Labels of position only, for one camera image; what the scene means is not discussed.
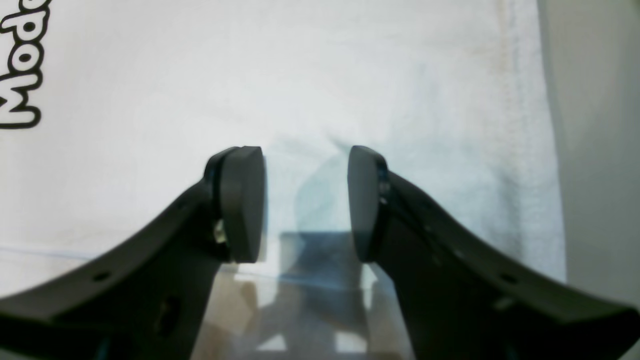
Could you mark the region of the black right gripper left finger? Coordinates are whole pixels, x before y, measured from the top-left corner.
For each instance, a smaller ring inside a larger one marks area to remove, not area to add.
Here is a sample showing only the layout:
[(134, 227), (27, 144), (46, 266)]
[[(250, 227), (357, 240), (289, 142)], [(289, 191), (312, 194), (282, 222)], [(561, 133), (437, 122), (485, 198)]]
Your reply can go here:
[(258, 260), (260, 146), (213, 155), (203, 177), (100, 257), (1, 299), (1, 351), (27, 360), (188, 360), (222, 264)]

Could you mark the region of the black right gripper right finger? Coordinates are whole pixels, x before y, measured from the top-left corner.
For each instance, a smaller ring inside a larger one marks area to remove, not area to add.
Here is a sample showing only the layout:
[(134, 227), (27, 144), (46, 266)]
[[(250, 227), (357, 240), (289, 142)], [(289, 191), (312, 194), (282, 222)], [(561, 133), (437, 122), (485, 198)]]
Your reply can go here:
[(367, 146), (349, 151), (358, 259), (391, 280), (418, 360), (618, 360), (639, 341), (633, 306), (504, 255)]

